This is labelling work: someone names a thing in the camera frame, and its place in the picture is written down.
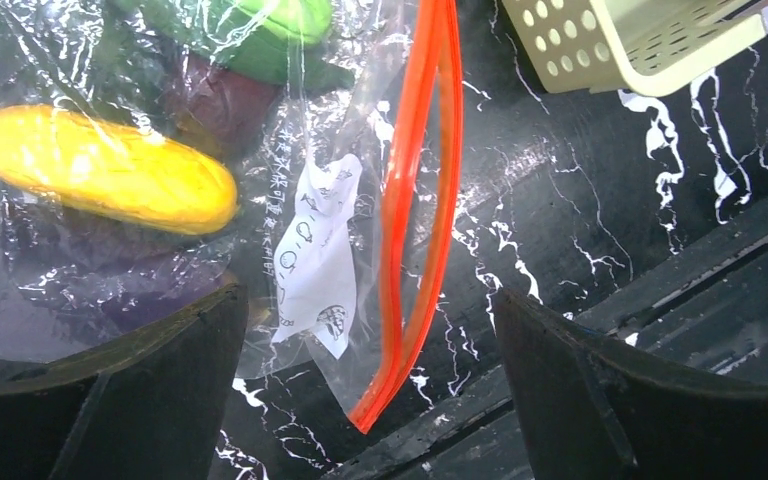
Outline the green fake cucumber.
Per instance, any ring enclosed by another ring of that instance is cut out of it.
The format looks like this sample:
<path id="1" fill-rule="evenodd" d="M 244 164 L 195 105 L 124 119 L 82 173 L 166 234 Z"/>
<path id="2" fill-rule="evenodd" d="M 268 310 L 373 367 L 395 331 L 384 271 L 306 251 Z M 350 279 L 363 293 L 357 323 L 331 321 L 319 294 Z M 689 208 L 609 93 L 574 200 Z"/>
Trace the green fake cucumber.
<path id="1" fill-rule="evenodd" d="M 354 74 L 323 58 L 330 1 L 116 1 L 148 27 L 253 80 L 307 92 L 348 89 Z"/>

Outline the dark purple fake fruit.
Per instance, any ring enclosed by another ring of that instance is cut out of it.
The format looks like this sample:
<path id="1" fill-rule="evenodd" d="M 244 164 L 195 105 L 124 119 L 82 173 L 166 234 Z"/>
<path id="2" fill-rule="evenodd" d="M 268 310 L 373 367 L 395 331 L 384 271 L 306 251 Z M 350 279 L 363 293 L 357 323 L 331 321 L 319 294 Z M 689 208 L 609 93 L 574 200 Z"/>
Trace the dark purple fake fruit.
<path id="1" fill-rule="evenodd" d="M 163 101 L 181 142 L 223 159 L 260 141 L 282 94 L 281 86 L 182 54 L 168 76 Z"/>

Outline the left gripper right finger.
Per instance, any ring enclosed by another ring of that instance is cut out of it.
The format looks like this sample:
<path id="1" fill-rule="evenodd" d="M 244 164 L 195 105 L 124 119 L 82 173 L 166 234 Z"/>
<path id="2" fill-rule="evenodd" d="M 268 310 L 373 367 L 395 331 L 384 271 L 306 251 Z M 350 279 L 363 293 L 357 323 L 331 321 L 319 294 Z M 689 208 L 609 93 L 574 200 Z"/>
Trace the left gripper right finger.
<path id="1" fill-rule="evenodd" d="M 693 369 L 504 290 L 496 338 L 538 479 L 768 479 L 768 385 Z"/>

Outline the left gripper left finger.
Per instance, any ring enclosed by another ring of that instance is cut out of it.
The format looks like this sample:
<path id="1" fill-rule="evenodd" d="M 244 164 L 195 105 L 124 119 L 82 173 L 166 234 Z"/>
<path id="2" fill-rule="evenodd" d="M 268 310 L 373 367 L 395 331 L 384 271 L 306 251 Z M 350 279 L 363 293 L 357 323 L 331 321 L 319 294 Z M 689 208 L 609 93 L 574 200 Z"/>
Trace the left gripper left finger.
<path id="1" fill-rule="evenodd" d="M 204 479 L 249 302 L 231 283 L 48 362 L 0 359 L 0 479 Z"/>

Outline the clear zip top bag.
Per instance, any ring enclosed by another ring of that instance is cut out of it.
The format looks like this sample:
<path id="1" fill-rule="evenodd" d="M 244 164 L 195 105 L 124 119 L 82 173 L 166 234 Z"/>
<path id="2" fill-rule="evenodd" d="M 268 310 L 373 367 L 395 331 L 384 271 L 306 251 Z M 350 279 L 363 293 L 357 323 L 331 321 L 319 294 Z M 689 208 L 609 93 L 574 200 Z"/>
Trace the clear zip top bag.
<path id="1" fill-rule="evenodd" d="M 463 138 L 452 1 L 0 1 L 0 359 L 248 288 L 237 363 L 368 432 L 428 336 Z"/>

